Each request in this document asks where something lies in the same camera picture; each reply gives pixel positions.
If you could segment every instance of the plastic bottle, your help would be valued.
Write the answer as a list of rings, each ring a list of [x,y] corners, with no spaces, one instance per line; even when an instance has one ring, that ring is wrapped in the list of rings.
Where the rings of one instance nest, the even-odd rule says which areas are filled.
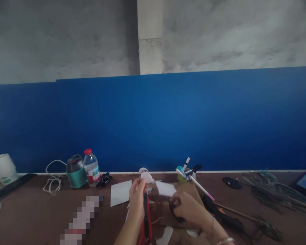
[[[91,149],[84,151],[84,169],[90,187],[95,187],[101,177],[98,160]]]

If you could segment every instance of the teal water bottle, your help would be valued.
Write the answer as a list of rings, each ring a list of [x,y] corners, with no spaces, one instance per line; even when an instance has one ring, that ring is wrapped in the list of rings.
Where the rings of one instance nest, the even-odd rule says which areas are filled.
[[[66,174],[70,187],[78,189],[87,183],[84,163],[81,155],[73,155],[67,161]]]

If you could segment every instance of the bottle label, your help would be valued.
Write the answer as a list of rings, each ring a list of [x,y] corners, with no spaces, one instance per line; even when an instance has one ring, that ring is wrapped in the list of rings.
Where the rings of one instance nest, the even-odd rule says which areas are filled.
[[[100,178],[101,174],[99,171],[99,166],[96,166],[92,170],[86,171],[87,179],[90,184],[95,183]]]

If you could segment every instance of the brown tabletop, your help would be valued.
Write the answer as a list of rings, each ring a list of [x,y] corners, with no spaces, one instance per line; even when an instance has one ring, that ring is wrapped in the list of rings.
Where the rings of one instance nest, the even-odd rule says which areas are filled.
[[[283,184],[291,184],[304,173],[275,173],[278,181]],[[176,174],[153,174],[155,180],[164,182],[177,181]],[[260,204],[251,195],[251,188],[243,185],[241,190],[234,190],[226,186],[221,178],[229,176],[238,178],[245,183],[241,173],[211,173],[197,174],[197,180],[216,199],[216,202],[235,209],[249,216],[261,215],[283,233],[283,244],[306,244],[306,213],[294,212],[282,208],[284,215]],[[128,203],[110,207],[111,185],[137,178],[136,174],[113,175],[113,180],[105,188],[83,187],[72,190],[68,180],[63,181],[62,189],[56,196],[42,190],[47,176],[37,176],[7,197],[1,200],[0,212],[0,244],[59,244],[60,237],[68,228],[68,223],[81,207],[86,196],[104,196],[103,203],[95,218],[90,223],[90,229],[85,236],[85,244],[113,244],[122,225],[124,224]],[[248,233],[256,230],[255,224],[230,211],[224,210],[227,215],[236,217],[244,224]],[[236,240],[236,244],[245,244],[245,240],[237,233],[227,229],[227,232]],[[263,236],[254,244],[280,244]]]

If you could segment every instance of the paper cup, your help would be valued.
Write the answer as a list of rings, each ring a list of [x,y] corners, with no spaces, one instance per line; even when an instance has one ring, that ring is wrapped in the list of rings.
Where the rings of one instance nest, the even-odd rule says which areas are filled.
[[[16,167],[9,154],[0,155],[0,182],[8,185],[17,179]]]

